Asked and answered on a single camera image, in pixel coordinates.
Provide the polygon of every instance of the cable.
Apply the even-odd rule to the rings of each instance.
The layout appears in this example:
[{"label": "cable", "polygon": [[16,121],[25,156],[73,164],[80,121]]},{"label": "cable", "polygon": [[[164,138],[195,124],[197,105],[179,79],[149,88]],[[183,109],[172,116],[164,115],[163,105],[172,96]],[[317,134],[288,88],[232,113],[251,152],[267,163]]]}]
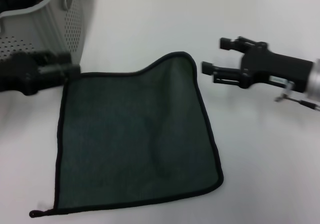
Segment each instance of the cable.
[{"label": "cable", "polygon": [[303,106],[306,106],[310,109],[313,109],[313,110],[317,110],[317,111],[320,111],[320,106],[315,104],[315,103],[312,103],[312,102],[308,102],[308,101],[305,101],[305,100],[295,100],[295,99],[292,99],[290,97],[286,97],[287,100],[291,100],[291,101],[294,101],[294,102],[297,102]]}]

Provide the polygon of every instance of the black towel edge trim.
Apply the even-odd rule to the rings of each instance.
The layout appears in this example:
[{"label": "black towel edge trim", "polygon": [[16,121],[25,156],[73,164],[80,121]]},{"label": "black towel edge trim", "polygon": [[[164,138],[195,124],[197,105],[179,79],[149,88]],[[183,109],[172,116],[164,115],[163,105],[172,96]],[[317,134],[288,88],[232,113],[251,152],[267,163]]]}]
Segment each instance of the black towel edge trim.
[{"label": "black towel edge trim", "polygon": [[200,93],[200,89],[198,86],[198,77],[197,77],[197,65],[194,61],[194,59],[191,57],[191,55],[189,55],[186,52],[173,52],[170,54],[167,54],[165,56],[163,56],[162,58],[158,59],[157,61],[155,61],[153,64],[147,66],[146,68],[137,71],[137,72],[132,72],[132,73],[99,73],[99,72],[92,72],[92,73],[82,73],[81,77],[82,78],[88,78],[88,77],[132,77],[132,76],[138,76],[141,75],[143,73],[145,73],[146,71],[151,70],[152,68],[154,68],[155,66],[159,65],[160,63],[162,63],[163,61],[166,61],[167,59],[171,59],[174,57],[184,57],[187,58],[191,65],[192,65],[192,74],[193,74],[193,83],[194,83],[194,87],[195,87],[195,92],[196,95],[198,97],[199,103],[200,103],[200,107],[201,107],[201,111],[205,120],[205,124],[206,124],[206,129],[208,131],[208,135],[209,135],[209,140],[210,140],[210,144],[212,146],[212,150],[213,150],[213,155],[214,155],[214,159],[215,159],[215,167],[217,170],[217,174],[218,174],[218,180],[217,182],[206,188],[203,190],[198,190],[198,191],[192,191],[192,192],[188,192],[188,193],[183,193],[183,194],[179,194],[179,195],[174,195],[174,196],[169,196],[169,197],[162,197],[162,198],[156,198],[156,199],[150,199],[150,200],[140,200],[140,201],[134,201],[134,202],[128,202],[128,203],[117,203],[117,204],[107,204],[107,205],[95,205],[95,206],[84,206],[84,207],[73,207],[73,208],[58,208],[58,202],[59,202],[59,193],[60,193],[60,170],[61,170],[61,161],[62,161],[62,131],[63,131],[63,122],[64,122],[64,118],[65,118],[65,106],[66,106],[66,98],[67,98],[67,93],[68,93],[68,85],[69,82],[67,82],[63,88],[63,93],[62,93],[62,99],[61,99],[61,108],[60,108],[60,116],[59,116],[59,121],[58,121],[58,132],[57,132],[57,160],[56,160],[56,164],[55,164],[55,191],[54,191],[54,205],[53,205],[53,209],[47,210],[47,211],[40,211],[40,210],[32,210],[29,213],[29,216],[31,218],[34,217],[41,217],[41,216],[49,216],[49,215],[65,215],[65,214],[71,214],[71,213],[78,213],[78,212],[84,212],[84,211],[93,211],[93,210],[112,210],[112,209],[119,209],[119,208],[128,208],[128,207],[136,207],[136,206],[143,206],[143,205],[151,205],[151,204],[160,204],[160,203],[165,203],[165,202],[170,202],[170,201],[175,201],[175,200],[180,200],[180,199],[185,199],[185,198],[190,198],[190,197],[196,197],[196,196],[200,196],[200,195],[204,195],[207,193],[210,193],[214,190],[216,190],[218,187],[220,187],[224,181],[224,175],[223,175],[223,171],[222,171],[222,167],[221,167],[221,162],[220,162],[220,156],[219,156],[219,152],[217,149],[217,145],[215,143],[215,139],[214,139],[214,134],[212,132],[212,128],[211,128],[211,124],[210,124],[210,120],[208,117],[208,114],[206,112],[206,108],[205,108],[205,104],[204,101],[202,99],[201,93]]}]

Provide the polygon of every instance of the white table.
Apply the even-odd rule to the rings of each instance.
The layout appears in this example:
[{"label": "white table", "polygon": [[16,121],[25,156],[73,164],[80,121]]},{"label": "white table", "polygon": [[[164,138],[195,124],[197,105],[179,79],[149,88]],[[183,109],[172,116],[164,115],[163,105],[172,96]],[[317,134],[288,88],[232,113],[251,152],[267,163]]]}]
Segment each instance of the white table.
[{"label": "white table", "polygon": [[280,89],[213,84],[201,61],[239,66],[220,37],[245,36],[271,50],[320,58],[320,0],[83,0],[84,72],[140,70],[186,51],[222,161],[223,185],[207,195],[118,210],[31,219],[53,206],[62,88],[33,97],[0,94],[0,223],[320,223],[320,114],[275,103]]}]

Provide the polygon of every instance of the perforated basket wall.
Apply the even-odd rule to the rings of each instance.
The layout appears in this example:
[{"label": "perforated basket wall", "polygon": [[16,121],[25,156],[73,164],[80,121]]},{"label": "perforated basket wall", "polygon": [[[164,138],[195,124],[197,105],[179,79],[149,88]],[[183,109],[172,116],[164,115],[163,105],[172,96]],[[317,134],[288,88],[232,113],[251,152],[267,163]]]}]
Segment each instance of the perforated basket wall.
[{"label": "perforated basket wall", "polygon": [[77,51],[82,31],[82,11],[80,0],[73,0],[65,14],[65,40],[70,52]]},{"label": "perforated basket wall", "polygon": [[79,64],[84,44],[80,0],[43,0],[24,10],[0,14],[0,62],[17,52],[70,52]]}]

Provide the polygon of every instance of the dark green towel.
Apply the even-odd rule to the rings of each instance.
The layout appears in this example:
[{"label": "dark green towel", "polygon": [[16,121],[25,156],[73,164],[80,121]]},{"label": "dark green towel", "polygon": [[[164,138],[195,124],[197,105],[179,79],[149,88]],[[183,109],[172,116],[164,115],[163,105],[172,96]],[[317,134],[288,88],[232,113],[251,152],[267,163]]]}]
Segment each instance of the dark green towel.
[{"label": "dark green towel", "polygon": [[31,217],[155,204],[223,182],[190,55],[135,73],[85,73],[64,87],[53,209]]}]

